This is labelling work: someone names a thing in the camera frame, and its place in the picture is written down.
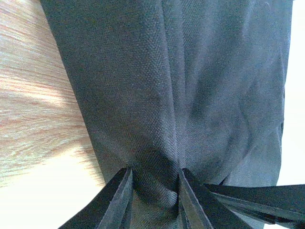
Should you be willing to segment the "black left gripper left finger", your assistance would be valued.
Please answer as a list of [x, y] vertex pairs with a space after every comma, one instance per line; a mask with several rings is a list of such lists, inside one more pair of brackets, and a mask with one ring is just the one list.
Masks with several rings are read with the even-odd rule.
[[88, 205], [60, 228], [129, 229], [132, 218], [132, 185], [132, 170], [120, 169]]

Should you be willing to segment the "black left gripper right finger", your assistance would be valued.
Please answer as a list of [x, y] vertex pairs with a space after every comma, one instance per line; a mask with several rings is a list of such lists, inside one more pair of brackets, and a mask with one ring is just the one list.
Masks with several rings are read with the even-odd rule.
[[183, 229], [250, 229], [186, 169], [179, 170], [179, 218]]

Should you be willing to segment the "black backpack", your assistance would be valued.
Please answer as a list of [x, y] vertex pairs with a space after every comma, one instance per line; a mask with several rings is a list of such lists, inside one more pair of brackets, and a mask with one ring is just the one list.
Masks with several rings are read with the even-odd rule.
[[134, 180], [131, 228], [178, 229], [178, 171], [277, 184], [291, 0], [43, 0], [106, 182]]

